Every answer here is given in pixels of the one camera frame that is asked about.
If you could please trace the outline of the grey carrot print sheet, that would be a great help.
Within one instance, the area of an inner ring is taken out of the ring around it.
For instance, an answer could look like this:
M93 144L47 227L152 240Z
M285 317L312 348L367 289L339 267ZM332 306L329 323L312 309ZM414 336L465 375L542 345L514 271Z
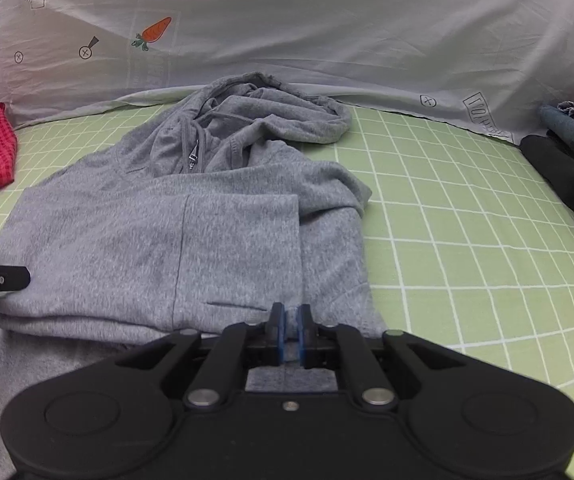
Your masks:
M0 0L19 125L250 72L515 142L574 98L574 0Z

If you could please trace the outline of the black folded garment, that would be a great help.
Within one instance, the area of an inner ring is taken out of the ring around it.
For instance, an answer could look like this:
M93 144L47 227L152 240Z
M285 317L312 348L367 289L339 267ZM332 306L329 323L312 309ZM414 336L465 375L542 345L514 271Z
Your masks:
M525 136L519 150L558 198L574 213L574 153L552 131Z

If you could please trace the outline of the grey zip hoodie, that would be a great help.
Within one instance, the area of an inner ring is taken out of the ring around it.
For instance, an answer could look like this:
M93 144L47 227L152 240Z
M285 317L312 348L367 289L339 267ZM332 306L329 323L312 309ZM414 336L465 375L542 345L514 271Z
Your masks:
M0 264L31 275L0 297L0 413L47 378L183 328L258 323L277 303L378 336L371 192L300 151L351 122L271 76L223 78L24 190L0 229ZM11 471L0 440L0 479Z

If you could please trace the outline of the green grid mat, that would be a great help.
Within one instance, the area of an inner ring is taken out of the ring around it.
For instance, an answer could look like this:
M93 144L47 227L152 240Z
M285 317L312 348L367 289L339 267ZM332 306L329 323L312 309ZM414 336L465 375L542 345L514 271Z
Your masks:
M364 244L386 323L574 400L574 215L513 145L368 108L352 116L338 142L302 151L371 189Z

